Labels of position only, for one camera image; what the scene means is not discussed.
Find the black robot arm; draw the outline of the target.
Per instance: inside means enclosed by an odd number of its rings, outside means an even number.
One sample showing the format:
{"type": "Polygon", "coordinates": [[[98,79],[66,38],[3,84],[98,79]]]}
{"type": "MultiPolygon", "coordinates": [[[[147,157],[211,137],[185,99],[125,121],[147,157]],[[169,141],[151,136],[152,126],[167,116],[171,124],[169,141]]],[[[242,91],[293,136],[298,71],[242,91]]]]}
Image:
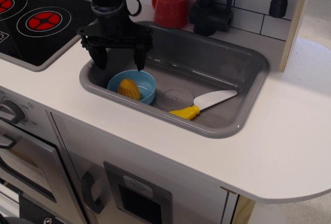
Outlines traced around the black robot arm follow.
{"type": "Polygon", "coordinates": [[[112,48],[133,49],[137,69],[144,69],[146,54],[154,45],[153,31],[131,20],[131,16],[140,14],[142,6],[138,6],[136,13],[130,13],[126,0],[92,0],[91,9],[97,22],[78,28],[77,34],[97,67],[106,68],[106,49],[112,48]]]}

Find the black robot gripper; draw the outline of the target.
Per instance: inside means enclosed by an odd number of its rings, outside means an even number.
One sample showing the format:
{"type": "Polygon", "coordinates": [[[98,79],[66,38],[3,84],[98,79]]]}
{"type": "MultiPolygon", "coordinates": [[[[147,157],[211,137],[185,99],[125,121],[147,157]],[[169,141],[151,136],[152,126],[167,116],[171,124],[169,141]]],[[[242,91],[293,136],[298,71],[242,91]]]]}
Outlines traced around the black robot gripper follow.
{"type": "Polygon", "coordinates": [[[106,48],[134,49],[134,62],[137,70],[145,66],[146,52],[153,48],[153,30],[134,23],[125,3],[116,6],[100,7],[91,4],[92,12],[96,15],[95,23],[79,27],[77,34],[81,36],[83,46],[96,66],[102,70],[107,65],[106,48]]]}

